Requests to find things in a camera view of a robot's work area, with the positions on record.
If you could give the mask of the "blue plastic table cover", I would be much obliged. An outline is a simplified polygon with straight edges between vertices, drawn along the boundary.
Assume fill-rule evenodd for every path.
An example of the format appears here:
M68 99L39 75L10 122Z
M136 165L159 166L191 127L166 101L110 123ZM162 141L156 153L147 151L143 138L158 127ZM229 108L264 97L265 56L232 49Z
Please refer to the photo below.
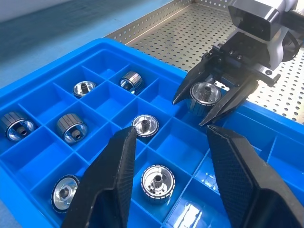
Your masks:
M172 0L72 0L0 23L0 88Z

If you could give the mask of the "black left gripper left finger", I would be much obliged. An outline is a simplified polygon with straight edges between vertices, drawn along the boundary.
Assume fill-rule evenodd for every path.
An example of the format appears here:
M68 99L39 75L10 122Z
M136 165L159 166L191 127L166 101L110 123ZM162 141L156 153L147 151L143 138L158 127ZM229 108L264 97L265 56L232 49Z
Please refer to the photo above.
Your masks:
M137 132L117 131L86 169L61 228L127 228Z

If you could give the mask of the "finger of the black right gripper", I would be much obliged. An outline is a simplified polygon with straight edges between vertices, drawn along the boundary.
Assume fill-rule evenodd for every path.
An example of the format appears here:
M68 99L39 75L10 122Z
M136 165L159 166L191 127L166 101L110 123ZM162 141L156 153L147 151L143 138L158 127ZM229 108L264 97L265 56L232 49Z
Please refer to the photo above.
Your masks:
M258 86L257 80L247 78L240 86L229 89L226 94L212 107L199 126L214 123L235 111Z
M205 81L213 71L214 65L212 60L202 60L191 69L178 87L173 97L172 104L176 105L187 99L190 96L190 88L197 82Z

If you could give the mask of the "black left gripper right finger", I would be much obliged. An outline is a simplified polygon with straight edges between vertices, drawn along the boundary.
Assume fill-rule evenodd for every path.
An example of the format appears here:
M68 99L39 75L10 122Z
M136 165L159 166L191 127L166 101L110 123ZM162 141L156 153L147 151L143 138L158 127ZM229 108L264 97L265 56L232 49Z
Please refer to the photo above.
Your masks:
M211 124L207 137L232 228L304 228L304 207L247 138Z

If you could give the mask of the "blue compartment tray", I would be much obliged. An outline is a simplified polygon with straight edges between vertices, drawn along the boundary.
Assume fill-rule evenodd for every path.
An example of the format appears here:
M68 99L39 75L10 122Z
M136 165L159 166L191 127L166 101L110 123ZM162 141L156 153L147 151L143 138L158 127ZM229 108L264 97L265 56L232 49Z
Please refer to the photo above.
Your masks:
M128 72L138 73L145 88L134 95L119 86ZM136 138L133 189L127 228L232 228L218 190L207 126L244 136L257 154L283 178L304 207L304 125L254 103L205 126L187 100L173 97L185 73L109 39L97 39L0 89L0 118L24 113L35 131L10 141L0 130L0 199L22 228L61 228L66 213L51 205L56 182L82 176L119 130L142 114L154 116L158 132L147 143ZM96 88L82 98L72 94L81 81ZM75 113L88 126L84 139L67 144L56 123ZM170 200L151 204L141 175L151 165L169 168L176 180Z

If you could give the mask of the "perforated metal tray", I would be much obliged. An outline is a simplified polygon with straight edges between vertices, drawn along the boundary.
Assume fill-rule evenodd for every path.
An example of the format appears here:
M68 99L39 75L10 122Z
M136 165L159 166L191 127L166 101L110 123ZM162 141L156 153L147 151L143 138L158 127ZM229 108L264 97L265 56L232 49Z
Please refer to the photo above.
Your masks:
M173 0L109 34L176 68L190 71L212 45L224 42L234 26L229 0ZM264 109L304 125L304 44L297 56L282 63L279 81L260 83L248 100Z

